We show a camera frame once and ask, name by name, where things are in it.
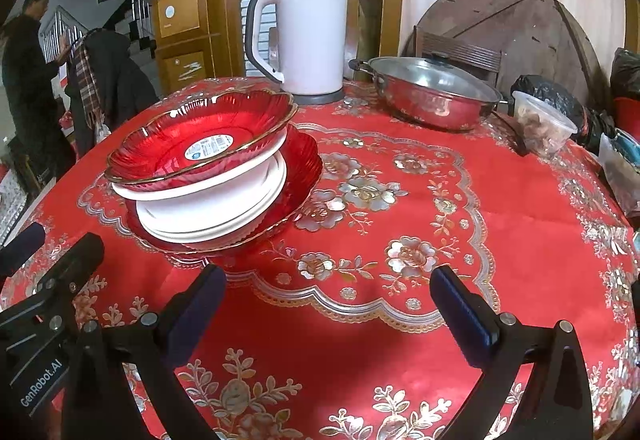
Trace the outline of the white disposable plate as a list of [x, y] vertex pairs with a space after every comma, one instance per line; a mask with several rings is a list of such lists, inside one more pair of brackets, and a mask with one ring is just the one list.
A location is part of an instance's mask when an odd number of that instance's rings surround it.
[[168, 243], [202, 243], [228, 236], [257, 221], [276, 201], [286, 180], [285, 160], [275, 153], [264, 163], [201, 192], [138, 201], [145, 232]]

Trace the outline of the red gold-rimmed glass plate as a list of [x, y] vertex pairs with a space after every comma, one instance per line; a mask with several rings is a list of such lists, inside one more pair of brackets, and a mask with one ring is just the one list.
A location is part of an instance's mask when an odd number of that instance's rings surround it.
[[264, 88], [198, 96], [129, 133], [105, 175], [135, 192], [211, 179], [276, 143], [296, 111], [292, 95]]

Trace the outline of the person in dark clothes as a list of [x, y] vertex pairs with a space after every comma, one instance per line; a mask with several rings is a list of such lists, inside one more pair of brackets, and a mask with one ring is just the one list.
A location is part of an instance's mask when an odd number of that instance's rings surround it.
[[70, 47], [63, 41], [54, 59], [44, 58], [39, 30], [49, 1], [25, 0], [21, 13], [1, 28], [2, 82], [16, 136], [27, 156], [61, 180], [76, 163], [76, 154], [60, 126], [52, 80], [58, 77]]

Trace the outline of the dark coat with plaid scarf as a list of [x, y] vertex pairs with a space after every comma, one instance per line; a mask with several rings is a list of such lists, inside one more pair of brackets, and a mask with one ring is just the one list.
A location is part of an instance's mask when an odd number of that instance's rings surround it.
[[129, 40], [111, 30], [89, 31], [72, 46], [65, 94], [70, 98], [78, 155], [158, 101], [152, 82], [130, 56]]

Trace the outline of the red floral tablecloth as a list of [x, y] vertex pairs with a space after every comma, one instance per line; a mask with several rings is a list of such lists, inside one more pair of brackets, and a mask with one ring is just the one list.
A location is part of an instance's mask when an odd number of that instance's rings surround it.
[[291, 223], [217, 258], [228, 283], [177, 375], [226, 439], [433, 439], [477, 379], [430, 296], [447, 264], [496, 312], [565, 319], [585, 358], [594, 429], [639, 392], [632, 227], [593, 158], [514, 152], [393, 118], [369, 85], [300, 108], [321, 177]]

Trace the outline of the clear bag of dried food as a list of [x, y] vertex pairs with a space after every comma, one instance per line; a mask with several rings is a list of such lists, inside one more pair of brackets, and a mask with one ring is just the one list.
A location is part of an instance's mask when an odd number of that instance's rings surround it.
[[605, 134], [600, 137], [598, 161], [606, 183], [625, 217], [638, 219], [639, 171], [623, 154], [616, 151], [613, 141]]

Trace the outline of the clear plastic food container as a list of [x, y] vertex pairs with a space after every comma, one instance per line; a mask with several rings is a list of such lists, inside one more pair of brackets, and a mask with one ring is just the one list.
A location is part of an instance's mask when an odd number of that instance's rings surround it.
[[526, 149], [541, 158], [552, 158], [577, 133], [575, 123], [551, 105], [521, 91], [512, 93], [513, 117], [522, 129]]

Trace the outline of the black plastic bag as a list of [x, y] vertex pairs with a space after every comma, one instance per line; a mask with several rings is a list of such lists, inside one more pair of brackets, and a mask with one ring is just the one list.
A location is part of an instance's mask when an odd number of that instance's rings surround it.
[[533, 95], [570, 118], [577, 127], [577, 133], [570, 139], [590, 153], [597, 154], [602, 134], [610, 139], [615, 137], [614, 123], [607, 114], [582, 105], [559, 83], [536, 74], [521, 74], [511, 85], [511, 95], [514, 91]]

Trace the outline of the wooden cabinet door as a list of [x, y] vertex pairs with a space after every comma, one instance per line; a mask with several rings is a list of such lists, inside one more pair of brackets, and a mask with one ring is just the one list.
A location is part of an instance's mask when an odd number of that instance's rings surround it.
[[245, 74], [240, 0], [154, 0], [155, 62], [165, 95]]

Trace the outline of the red plastic basin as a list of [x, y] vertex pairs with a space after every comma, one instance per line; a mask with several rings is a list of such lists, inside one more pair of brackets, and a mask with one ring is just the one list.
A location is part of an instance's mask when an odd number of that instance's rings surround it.
[[613, 100], [616, 127], [640, 141], [640, 102], [628, 97]]

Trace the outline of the steel pot with glass lid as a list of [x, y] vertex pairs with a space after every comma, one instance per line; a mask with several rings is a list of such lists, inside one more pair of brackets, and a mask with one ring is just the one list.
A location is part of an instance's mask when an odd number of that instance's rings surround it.
[[439, 130], [470, 131], [506, 101], [442, 56], [352, 59], [349, 68], [368, 74], [378, 95], [399, 114]]

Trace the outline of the wooden chair back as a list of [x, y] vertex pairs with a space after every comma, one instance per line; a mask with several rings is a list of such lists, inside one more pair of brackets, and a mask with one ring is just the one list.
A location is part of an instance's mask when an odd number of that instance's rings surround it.
[[415, 56], [438, 57], [490, 85], [497, 85], [502, 57], [499, 51], [437, 36], [418, 26], [413, 28], [413, 39]]

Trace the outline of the round wooden tabletop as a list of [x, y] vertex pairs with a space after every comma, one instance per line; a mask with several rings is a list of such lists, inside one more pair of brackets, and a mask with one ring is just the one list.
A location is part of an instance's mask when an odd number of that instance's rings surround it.
[[[510, 93], [521, 74], [564, 86], [582, 105], [611, 107], [608, 78], [582, 26], [558, 0], [437, 0], [413, 28], [502, 54], [495, 88]], [[414, 56], [413, 30], [404, 48]]]

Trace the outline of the white electric kettle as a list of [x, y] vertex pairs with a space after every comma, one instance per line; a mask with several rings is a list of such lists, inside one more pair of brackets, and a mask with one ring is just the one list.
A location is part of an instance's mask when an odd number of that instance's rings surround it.
[[[259, 27], [268, 6], [276, 8], [278, 63], [259, 53]], [[265, 77], [300, 105], [344, 98], [348, 0], [250, 0], [244, 51]]]

